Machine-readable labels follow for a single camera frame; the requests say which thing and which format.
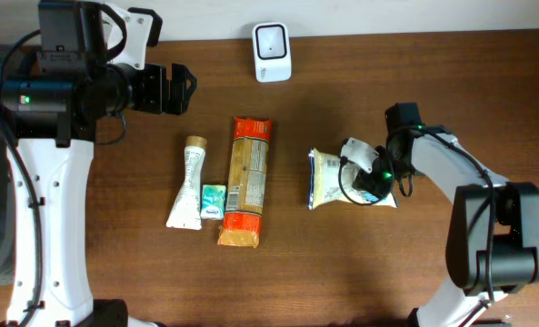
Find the green tissue packet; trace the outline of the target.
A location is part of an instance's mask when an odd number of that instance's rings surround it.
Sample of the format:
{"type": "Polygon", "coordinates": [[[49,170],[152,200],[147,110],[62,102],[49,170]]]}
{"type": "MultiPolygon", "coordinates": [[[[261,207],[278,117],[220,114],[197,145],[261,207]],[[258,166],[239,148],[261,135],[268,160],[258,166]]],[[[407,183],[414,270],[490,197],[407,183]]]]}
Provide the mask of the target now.
{"type": "Polygon", "coordinates": [[[200,217],[206,220],[223,220],[225,216],[226,187],[204,184],[202,188],[200,217]]]}

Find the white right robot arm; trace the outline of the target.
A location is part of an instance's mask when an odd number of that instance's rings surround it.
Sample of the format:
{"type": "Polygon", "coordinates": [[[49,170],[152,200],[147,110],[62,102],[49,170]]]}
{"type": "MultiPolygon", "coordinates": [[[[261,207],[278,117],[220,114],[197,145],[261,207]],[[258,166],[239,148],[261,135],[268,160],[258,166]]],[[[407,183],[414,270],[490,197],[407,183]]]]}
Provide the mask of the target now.
{"type": "Polygon", "coordinates": [[[405,197],[416,175],[428,177],[452,204],[445,247],[448,275],[434,296],[413,309],[409,326],[471,326],[494,304],[539,282],[539,189],[494,173],[469,154],[442,125],[424,124],[415,103],[384,112],[387,137],[372,147],[344,140],[341,164],[355,164],[357,191],[373,206],[405,197]]]}

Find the orange spaghetti packet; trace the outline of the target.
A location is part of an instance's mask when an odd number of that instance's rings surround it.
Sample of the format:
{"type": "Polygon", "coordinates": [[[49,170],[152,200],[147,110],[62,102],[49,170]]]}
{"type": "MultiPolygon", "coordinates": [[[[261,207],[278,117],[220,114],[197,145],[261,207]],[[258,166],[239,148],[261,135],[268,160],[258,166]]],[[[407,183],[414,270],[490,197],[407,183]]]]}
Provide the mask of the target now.
{"type": "Polygon", "coordinates": [[[235,118],[220,245],[255,248],[260,243],[271,130],[267,119],[235,118]]]}

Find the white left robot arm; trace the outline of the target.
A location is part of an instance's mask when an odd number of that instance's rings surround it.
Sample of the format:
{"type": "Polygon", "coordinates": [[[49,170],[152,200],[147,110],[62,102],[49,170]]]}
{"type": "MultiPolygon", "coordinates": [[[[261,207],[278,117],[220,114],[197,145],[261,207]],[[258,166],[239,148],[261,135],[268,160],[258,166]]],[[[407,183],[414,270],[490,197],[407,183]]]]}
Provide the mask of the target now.
{"type": "Polygon", "coordinates": [[[8,326],[136,326],[124,301],[97,300],[85,261],[86,185],[105,117],[186,112],[197,87],[182,64],[149,64],[160,15],[106,1],[42,1],[18,70],[0,71],[0,129],[15,196],[8,326]]]}

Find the white tube with gold cap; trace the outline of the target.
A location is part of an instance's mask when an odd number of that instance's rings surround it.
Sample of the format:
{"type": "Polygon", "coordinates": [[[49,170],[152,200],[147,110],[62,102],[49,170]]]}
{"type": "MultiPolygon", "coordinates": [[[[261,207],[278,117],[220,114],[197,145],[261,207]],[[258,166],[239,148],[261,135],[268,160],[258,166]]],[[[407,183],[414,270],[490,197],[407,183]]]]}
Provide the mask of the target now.
{"type": "Polygon", "coordinates": [[[204,137],[190,135],[186,138],[185,177],[166,221],[168,228],[189,230],[202,228],[201,172],[205,161],[206,146],[207,141],[204,137]]]}

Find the cream snack bag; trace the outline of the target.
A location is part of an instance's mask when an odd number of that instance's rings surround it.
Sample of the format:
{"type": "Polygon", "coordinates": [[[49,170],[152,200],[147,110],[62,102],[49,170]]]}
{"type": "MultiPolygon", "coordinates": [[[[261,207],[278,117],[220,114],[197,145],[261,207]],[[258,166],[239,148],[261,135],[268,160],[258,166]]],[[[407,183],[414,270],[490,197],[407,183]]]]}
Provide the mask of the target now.
{"type": "Polygon", "coordinates": [[[368,192],[357,191],[352,187],[352,183],[361,170],[354,163],[347,163],[341,173],[343,188],[338,183],[341,158],[334,154],[326,154],[311,148],[308,153],[310,164],[310,180],[307,207],[314,210],[318,206],[335,201],[359,204],[374,203],[378,206],[389,206],[396,208],[393,193],[389,193],[382,201],[368,192]]]}

